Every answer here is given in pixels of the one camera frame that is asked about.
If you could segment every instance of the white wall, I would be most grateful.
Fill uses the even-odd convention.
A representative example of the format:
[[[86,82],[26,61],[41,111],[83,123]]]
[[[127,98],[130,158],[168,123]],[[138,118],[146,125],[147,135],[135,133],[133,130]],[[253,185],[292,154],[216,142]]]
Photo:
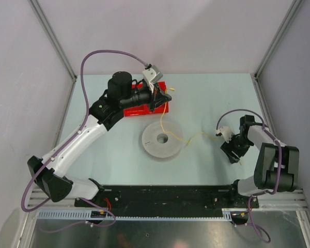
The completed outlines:
[[[0,1],[0,247],[9,247],[30,180],[51,149],[71,80],[26,0]]]
[[[134,53],[165,73],[255,72],[292,0],[40,0],[68,59],[97,49]],[[98,55],[86,74],[140,73],[121,55]]]
[[[300,149],[299,185],[310,207],[310,0],[261,76],[279,137]]]

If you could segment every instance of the white tabletop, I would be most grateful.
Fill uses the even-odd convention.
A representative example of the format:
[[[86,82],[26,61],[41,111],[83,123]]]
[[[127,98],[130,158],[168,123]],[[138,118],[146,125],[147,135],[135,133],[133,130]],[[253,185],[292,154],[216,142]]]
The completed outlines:
[[[111,75],[87,75],[85,86],[90,105],[107,88]],[[172,101],[163,119],[178,123],[185,139],[198,132],[214,136],[219,117],[233,109],[250,109],[261,114],[249,74],[166,74],[163,77]],[[221,126],[239,132],[239,119],[247,113],[224,117]],[[80,77],[72,95],[61,140],[70,134],[85,115]],[[70,167],[67,177],[93,178],[100,184],[218,185],[254,173],[258,150],[251,147],[241,164],[230,164],[220,149],[223,139],[212,141],[199,136],[168,162],[150,159],[141,144],[143,130],[160,119],[160,114],[126,117],[107,134],[91,144]]]

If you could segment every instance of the red box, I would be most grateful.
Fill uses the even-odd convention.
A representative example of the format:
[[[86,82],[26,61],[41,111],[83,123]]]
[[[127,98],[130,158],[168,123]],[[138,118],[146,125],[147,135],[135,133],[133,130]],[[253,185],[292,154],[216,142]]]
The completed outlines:
[[[158,82],[160,89],[166,91],[165,82]],[[138,116],[138,115],[152,115],[152,114],[163,114],[165,104],[156,108],[154,112],[150,111],[147,105],[141,105],[139,107],[132,107],[124,110],[124,116]],[[165,112],[169,112],[169,103],[166,103]]]

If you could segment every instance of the yellow rope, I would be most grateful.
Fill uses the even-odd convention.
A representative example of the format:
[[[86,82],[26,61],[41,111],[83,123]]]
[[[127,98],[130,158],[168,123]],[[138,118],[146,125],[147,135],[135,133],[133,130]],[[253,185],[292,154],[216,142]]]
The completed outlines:
[[[188,146],[188,145],[190,144],[190,142],[192,141],[192,139],[194,139],[195,137],[198,137],[199,135],[203,135],[203,134],[206,135],[206,136],[208,136],[212,141],[217,141],[217,138],[214,138],[214,137],[212,137],[211,135],[209,135],[208,133],[205,133],[205,132],[197,133],[197,134],[195,134],[193,137],[191,137],[188,141],[185,141],[185,140],[179,138],[179,137],[178,137],[177,135],[175,135],[173,132],[171,132],[171,131],[166,131],[166,130],[164,129],[163,123],[162,123],[162,119],[163,119],[163,116],[164,116],[165,110],[166,110],[166,105],[167,105],[167,103],[165,103],[165,105],[164,105],[164,111],[163,111],[163,114],[162,114],[161,119],[160,119],[161,127],[162,127],[162,130],[163,130],[164,133],[170,133],[170,134],[172,134],[173,137],[175,137],[177,140],[186,143],[186,146]]]

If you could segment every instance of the robotic arm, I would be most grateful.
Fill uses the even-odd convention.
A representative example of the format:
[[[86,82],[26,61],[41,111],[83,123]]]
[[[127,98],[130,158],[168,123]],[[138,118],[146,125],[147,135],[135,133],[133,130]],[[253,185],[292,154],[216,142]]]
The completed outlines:
[[[79,180],[66,178],[65,175],[74,160],[97,138],[109,131],[113,125],[124,117],[124,110],[147,104],[153,111],[170,101],[170,95],[164,93],[158,85],[163,76],[157,67],[149,65],[143,71],[142,88],[132,89],[132,75],[128,72],[116,72],[108,81],[108,89],[89,108],[87,121],[74,130],[57,147],[45,154],[41,159],[32,156],[28,160],[31,175],[47,166],[36,178],[35,183],[53,201],[58,202],[65,197],[82,197],[93,199],[101,189],[95,180]]]
[[[245,115],[240,118],[240,133],[233,134],[229,127],[217,130],[217,136],[223,136],[225,143],[221,149],[228,156],[230,163],[239,162],[246,154],[250,146],[256,146],[259,150],[254,176],[238,180],[238,194],[250,196],[264,190],[274,189],[277,180],[277,167],[275,162],[281,165],[280,178],[277,186],[278,192],[292,192],[297,187],[299,150],[296,147],[287,146],[280,142],[269,128],[262,123],[255,122],[254,116]],[[279,163],[280,143],[282,159]]]

